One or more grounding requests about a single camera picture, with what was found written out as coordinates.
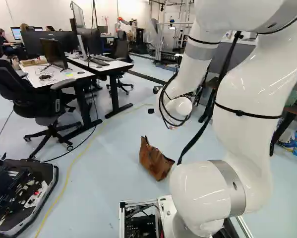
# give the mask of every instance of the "person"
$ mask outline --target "person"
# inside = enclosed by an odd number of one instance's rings
[[[55,29],[52,26],[46,26],[46,31],[55,31]]]
[[[28,24],[26,24],[26,23],[21,23],[21,24],[20,24],[20,31],[27,31],[27,27],[29,27]]]
[[[0,45],[3,48],[4,54],[6,56],[16,55],[17,51],[12,47],[13,43],[6,39],[5,31],[0,28]]]
[[[20,32],[25,32],[25,31],[27,31],[27,28],[29,27],[29,25],[28,24],[26,24],[26,23],[21,23],[20,24]],[[20,34],[20,40],[21,40],[21,42],[23,43],[23,45],[25,45],[24,44],[24,41],[23,41],[23,37],[22,37],[22,35]]]

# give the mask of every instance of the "yellow cable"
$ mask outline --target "yellow cable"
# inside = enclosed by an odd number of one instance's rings
[[[134,112],[134,111],[136,111],[136,110],[138,110],[138,109],[140,109],[140,108],[142,108],[142,107],[144,107],[144,106],[153,106],[153,104],[151,104],[151,103],[143,104],[143,105],[141,105],[141,106],[139,106],[139,107],[137,107],[137,108],[134,108],[133,110],[131,110],[131,111],[129,111],[129,112],[124,112],[124,113],[122,113],[122,114],[118,114],[117,116],[115,116],[115,118],[118,117],[118,116],[122,116],[122,115],[125,115],[125,114],[132,113],[132,112]],[[95,139],[95,137],[97,137],[97,136],[102,132],[102,130],[104,129],[104,127],[105,127],[106,125],[107,125],[107,122],[105,121],[105,122],[102,124],[100,130],[99,130],[99,131],[98,131],[98,132],[91,138],[91,140],[88,142],[88,144],[87,144],[87,146],[84,148],[84,150],[81,151],[81,152],[77,155],[77,157],[75,157],[75,159],[74,159],[74,160],[71,162],[71,164],[69,165],[69,167],[68,167],[68,169],[67,169],[66,177],[65,177],[65,183],[64,183],[64,186],[63,186],[63,188],[62,188],[62,190],[61,190],[61,193],[60,193],[59,196],[55,199],[54,203],[52,204],[52,206],[48,209],[47,213],[45,214],[45,217],[44,217],[43,221],[41,222],[41,225],[39,226],[39,229],[38,229],[38,231],[37,231],[37,233],[36,233],[36,235],[35,235],[35,238],[37,238],[37,237],[39,236],[39,234],[40,234],[41,230],[43,229],[43,227],[44,227],[44,225],[45,225],[45,222],[46,222],[47,218],[49,217],[50,213],[52,212],[54,206],[59,202],[59,200],[61,199],[62,195],[64,194],[64,192],[65,192],[65,190],[66,190],[66,188],[67,188],[67,185],[68,185],[68,181],[69,181],[69,178],[70,178],[70,174],[71,174],[71,170],[72,170],[72,166],[73,166],[73,164],[74,164],[74,163],[75,163],[75,162],[76,162],[76,161],[77,161],[77,160],[78,160],[78,159],[79,159],[85,152],[88,151],[88,149],[89,149],[91,143],[93,142],[93,140]]]

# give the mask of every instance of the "light blue floor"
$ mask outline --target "light blue floor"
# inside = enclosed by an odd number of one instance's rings
[[[119,92],[120,105],[132,102],[134,107],[96,128],[99,133],[86,153],[73,166],[67,189],[47,219],[41,238],[117,238],[119,236],[119,202],[122,200],[145,201],[169,194],[168,178],[156,182],[138,162],[140,137],[147,135],[150,143],[158,147],[167,157],[174,160],[199,130],[197,122],[203,108],[197,111],[184,126],[168,130],[155,114],[148,114],[155,103],[152,93],[155,83],[126,74],[125,83],[134,83],[135,88],[126,95]],[[100,118],[111,110],[111,101],[105,88],[95,97]],[[12,109],[12,103],[0,96],[0,129]],[[61,124],[71,123],[80,118],[78,112],[65,114]],[[7,152],[10,159],[27,158],[41,138],[26,143],[22,137],[44,129],[34,119],[24,119],[12,114],[1,137],[0,154]],[[83,140],[90,131],[74,138],[74,145]],[[46,202],[35,223],[21,238],[33,238],[48,208],[59,195],[65,180],[66,170],[71,161],[81,153],[87,143],[68,155],[54,161],[59,166],[59,182]],[[52,139],[38,154],[46,160],[66,152],[66,148]],[[185,155],[183,163],[208,159],[221,159],[225,149],[217,140],[209,125],[196,145]],[[256,238],[297,238],[297,157],[276,147],[271,158],[274,191],[270,203],[261,211],[244,215],[250,230]]]
[[[142,73],[162,81],[167,82],[172,75],[174,74],[172,71],[164,70],[162,68],[156,67],[153,64],[153,60],[141,58],[138,56],[130,56],[134,60],[134,67],[131,69],[132,71]]]

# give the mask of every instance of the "white wall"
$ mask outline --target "white wall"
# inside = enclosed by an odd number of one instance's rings
[[[92,0],[75,0],[84,14],[86,27],[91,27]],[[70,18],[73,18],[69,4],[71,0],[7,0],[11,16],[5,0],[0,0],[0,28],[6,32],[9,40],[13,41],[11,26],[26,23],[30,26],[53,26],[56,30],[71,30]],[[117,0],[95,0],[99,25],[105,25],[104,16],[108,19],[109,32],[114,33],[117,22]],[[118,0],[119,15],[126,21],[137,19],[138,27],[145,28],[150,19],[148,0]],[[130,30],[130,26],[121,25],[121,29]]]

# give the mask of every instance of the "robotic arm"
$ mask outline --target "robotic arm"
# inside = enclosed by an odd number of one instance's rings
[[[179,165],[170,178],[176,216],[210,237],[225,218],[257,211],[271,197],[270,142],[297,82],[297,0],[199,0],[195,12],[180,71],[162,98],[173,115],[191,112],[191,101],[178,96],[197,88],[227,31],[260,33],[217,92],[213,129],[226,156]]]

